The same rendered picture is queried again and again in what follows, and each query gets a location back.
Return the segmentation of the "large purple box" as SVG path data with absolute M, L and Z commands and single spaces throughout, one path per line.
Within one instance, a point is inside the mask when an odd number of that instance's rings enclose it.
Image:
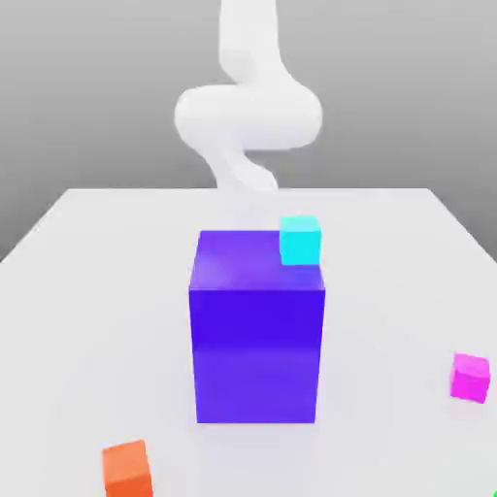
M 200 423 L 315 421 L 325 285 L 276 231 L 201 231 L 188 288 Z

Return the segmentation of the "small magenta cube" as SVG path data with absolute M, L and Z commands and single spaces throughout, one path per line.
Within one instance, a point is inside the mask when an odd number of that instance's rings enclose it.
M 483 404 L 490 380 L 487 358 L 459 352 L 454 355 L 449 382 L 451 397 Z

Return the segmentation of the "small orange cube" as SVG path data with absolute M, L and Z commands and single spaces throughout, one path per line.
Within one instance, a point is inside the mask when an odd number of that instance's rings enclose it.
M 102 464 L 106 497 L 153 497 L 143 440 L 104 448 Z

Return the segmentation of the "small cyan cube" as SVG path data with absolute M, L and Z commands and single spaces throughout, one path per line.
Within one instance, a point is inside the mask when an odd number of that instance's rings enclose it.
M 321 228 L 314 215 L 283 216 L 280 222 L 280 255 L 283 265 L 318 265 Z

